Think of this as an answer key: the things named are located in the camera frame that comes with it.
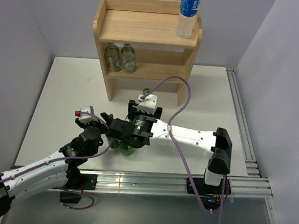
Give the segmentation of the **blue label water bottle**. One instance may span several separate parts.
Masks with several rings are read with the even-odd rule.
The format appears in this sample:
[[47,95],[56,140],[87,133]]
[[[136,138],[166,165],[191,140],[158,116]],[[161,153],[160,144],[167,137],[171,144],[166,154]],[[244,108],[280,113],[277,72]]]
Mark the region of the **blue label water bottle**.
[[176,28],[178,37],[191,37],[199,8],[200,0],[181,0]]

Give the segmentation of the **green glass bottle yellow label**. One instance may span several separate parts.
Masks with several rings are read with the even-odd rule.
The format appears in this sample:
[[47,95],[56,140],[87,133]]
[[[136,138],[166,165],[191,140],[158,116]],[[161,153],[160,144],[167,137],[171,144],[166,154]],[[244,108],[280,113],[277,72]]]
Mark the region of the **green glass bottle yellow label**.
[[143,95],[147,95],[148,93],[150,93],[151,89],[150,88],[144,88],[143,89]]

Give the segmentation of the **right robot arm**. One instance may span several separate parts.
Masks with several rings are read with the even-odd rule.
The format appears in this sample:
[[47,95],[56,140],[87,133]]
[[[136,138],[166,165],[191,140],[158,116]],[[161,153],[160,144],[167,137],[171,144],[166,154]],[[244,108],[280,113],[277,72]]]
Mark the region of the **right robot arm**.
[[213,193],[219,189],[221,180],[230,173],[232,141],[228,131],[201,131],[169,125],[161,121],[162,108],[156,99],[142,98],[129,101],[128,118],[113,119],[109,123],[107,137],[122,141],[134,148],[142,146],[167,146],[187,148],[197,156],[208,160],[203,189]]

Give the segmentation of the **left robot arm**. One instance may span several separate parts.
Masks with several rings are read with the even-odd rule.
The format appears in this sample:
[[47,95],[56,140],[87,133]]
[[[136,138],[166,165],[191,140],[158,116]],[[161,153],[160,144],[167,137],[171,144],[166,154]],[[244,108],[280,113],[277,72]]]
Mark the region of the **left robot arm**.
[[0,217],[14,202],[52,188],[75,188],[80,184],[78,167],[100,156],[102,135],[110,129],[112,115],[98,117],[85,111],[75,113],[82,133],[58,151],[30,165],[0,172]]

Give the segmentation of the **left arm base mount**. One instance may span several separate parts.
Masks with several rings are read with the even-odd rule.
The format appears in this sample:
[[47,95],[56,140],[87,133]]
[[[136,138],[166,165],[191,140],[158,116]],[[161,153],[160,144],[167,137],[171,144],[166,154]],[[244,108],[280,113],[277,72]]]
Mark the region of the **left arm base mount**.
[[[59,201],[62,206],[71,210],[85,210],[93,206],[95,200],[92,196],[85,193],[86,190],[95,190],[98,175],[96,174],[81,174],[72,184],[64,186],[59,193]],[[91,203],[84,207],[75,206],[82,199],[88,198]]]

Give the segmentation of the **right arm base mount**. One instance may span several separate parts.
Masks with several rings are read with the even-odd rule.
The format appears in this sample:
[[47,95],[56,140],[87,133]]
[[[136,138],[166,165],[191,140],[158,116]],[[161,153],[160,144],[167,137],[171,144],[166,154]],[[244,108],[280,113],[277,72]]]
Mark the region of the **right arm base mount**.
[[[200,198],[202,200],[204,208],[207,210],[218,209],[221,206],[223,179],[221,179],[221,182],[218,186],[206,185],[204,183],[204,178],[202,177],[198,177],[198,178],[194,177],[193,179],[194,179],[195,187],[197,188],[198,193],[200,194]],[[187,194],[195,195],[190,179],[187,178],[186,182],[187,182],[186,183]],[[231,194],[231,187],[228,179],[226,180],[223,194],[224,194],[224,200],[227,199],[228,196]]]

